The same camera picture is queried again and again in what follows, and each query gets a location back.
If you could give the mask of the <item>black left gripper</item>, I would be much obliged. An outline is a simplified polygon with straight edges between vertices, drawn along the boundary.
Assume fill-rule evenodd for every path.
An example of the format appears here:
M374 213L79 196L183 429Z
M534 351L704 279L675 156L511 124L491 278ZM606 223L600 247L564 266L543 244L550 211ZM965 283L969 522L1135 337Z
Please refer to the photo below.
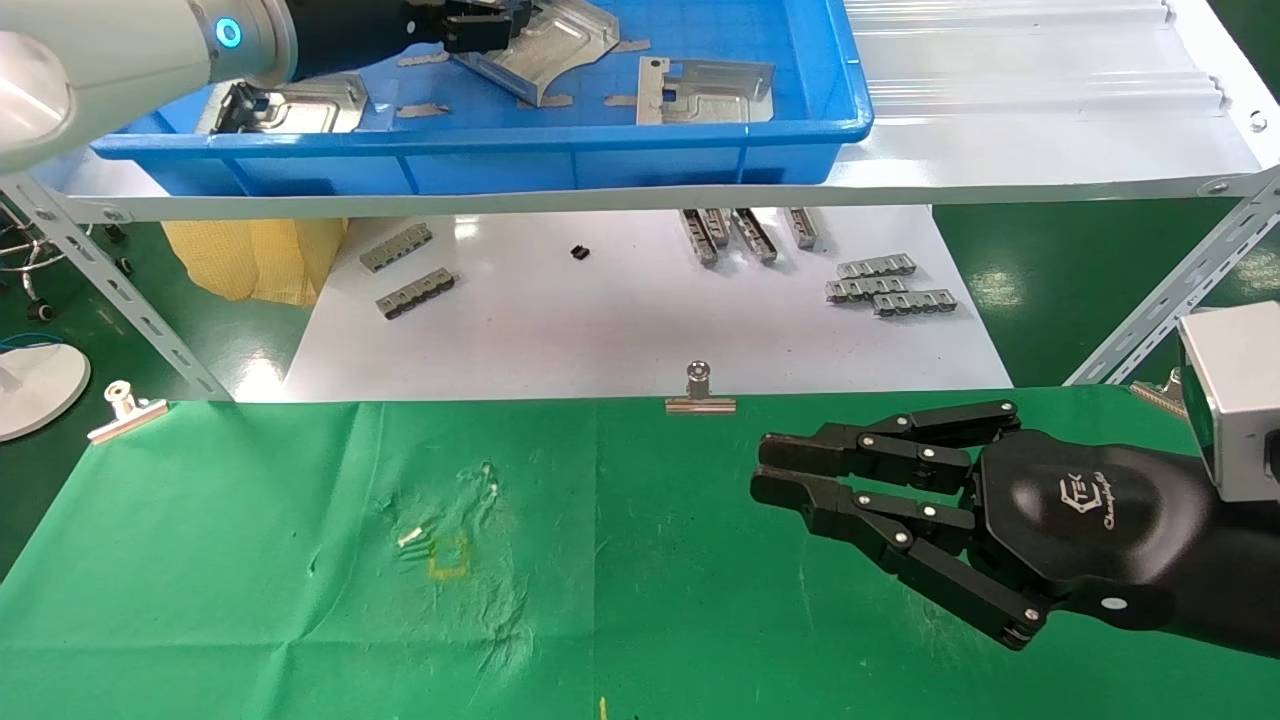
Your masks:
M291 81L357 70L438 41L445 10L448 53L509 46L530 1L288 1L294 31Z

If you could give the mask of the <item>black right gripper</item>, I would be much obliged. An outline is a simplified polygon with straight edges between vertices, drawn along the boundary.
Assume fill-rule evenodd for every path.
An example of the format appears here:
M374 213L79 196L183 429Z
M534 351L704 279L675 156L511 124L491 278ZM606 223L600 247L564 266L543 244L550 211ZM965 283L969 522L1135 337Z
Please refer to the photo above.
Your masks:
M1208 570L1221 501L1202 461L1020 429L1018 406L997 400L769 433L750 495L1007 650L1024 650L1050 607L1126 630L1224 635ZM835 479L957 493L972 479L969 450L982 447L975 515Z

